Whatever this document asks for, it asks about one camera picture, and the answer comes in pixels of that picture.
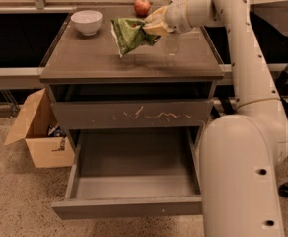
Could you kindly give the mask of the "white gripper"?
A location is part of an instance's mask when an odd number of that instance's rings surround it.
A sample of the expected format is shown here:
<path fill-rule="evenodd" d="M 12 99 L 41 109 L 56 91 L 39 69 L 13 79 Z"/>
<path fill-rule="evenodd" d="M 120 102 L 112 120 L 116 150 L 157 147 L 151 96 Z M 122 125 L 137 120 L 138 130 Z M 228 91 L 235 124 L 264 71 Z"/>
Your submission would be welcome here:
<path fill-rule="evenodd" d="M 168 7 L 162 6 L 145 18 L 147 24 L 143 26 L 143 30 L 156 36 L 190 32 L 192 26 L 188 19 L 187 5 L 188 0 L 172 0 Z"/>

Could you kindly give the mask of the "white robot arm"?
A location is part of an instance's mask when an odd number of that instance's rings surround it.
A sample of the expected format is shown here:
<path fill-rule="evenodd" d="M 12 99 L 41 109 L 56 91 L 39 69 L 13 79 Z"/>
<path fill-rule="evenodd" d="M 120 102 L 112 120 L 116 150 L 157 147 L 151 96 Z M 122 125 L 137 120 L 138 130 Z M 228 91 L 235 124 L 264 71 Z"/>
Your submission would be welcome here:
<path fill-rule="evenodd" d="M 250 0 L 171 0 L 148 17 L 148 33 L 222 25 L 237 110 L 199 141 L 205 237 L 285 237 L 275 167 L 288 156 L 288 119 L 252 29 Z"/>

